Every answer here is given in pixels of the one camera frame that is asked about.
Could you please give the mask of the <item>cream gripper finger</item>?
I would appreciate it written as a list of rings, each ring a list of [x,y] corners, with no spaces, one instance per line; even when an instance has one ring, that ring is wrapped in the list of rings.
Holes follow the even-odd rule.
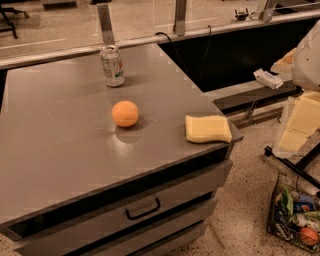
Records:
[[[277,142],[278,154],[295,154],[320,128],[320,93],[306,91],[290,97],[282,115],[284,125]]]

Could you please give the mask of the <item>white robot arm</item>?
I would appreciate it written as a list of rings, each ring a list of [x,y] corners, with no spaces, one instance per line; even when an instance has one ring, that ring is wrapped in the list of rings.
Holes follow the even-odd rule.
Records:
[[[292,80],[304,92],[289,97],[280,119],[273,152],[281,158],[291,157],[320,128],[320,21],[296,48],[292,64]]]

